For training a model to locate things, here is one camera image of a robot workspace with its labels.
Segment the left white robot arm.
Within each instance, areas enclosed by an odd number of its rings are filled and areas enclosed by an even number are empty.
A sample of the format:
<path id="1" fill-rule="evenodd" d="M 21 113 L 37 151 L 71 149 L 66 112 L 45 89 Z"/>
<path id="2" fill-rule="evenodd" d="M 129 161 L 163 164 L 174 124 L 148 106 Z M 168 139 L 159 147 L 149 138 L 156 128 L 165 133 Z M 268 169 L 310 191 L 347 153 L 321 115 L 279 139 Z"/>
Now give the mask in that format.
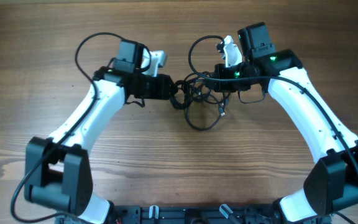
<path id="1" fill-rule="evenodd" d="M 70 117 L 48 138 L 32 138 L 25 150 L 22 183 L 28 202 L 56 210 L 61 222 L 115 223 L 114 204 L 93 192 L 89 155 L 108 121 L 133 96 L 167 100 L 176 93 L 168 75 L 159 74 L 167 55 L 122 40 L 119 53 L 95 71 L 89 92 Z"/>

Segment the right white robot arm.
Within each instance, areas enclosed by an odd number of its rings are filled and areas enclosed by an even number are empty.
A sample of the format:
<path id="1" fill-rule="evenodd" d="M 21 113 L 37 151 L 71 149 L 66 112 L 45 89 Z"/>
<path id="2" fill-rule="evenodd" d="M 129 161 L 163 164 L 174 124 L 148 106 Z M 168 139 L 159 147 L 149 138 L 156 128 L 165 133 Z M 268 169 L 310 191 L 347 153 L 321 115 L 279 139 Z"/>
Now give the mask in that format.
<path id="1" fill-rule="evenodd" d="M 358 204 L 358 136 L 325 103 L 295 53 L 276 50 L 263 22 L 237 34 L 238 44 L 231 36 L 217 44 L 223 62 L 216 65 L 210 87 L 235 92 L 259 84 L 287 112 L 314 161 L 302 188 L 280 199 L 282 220 L 302 222 Z"/>

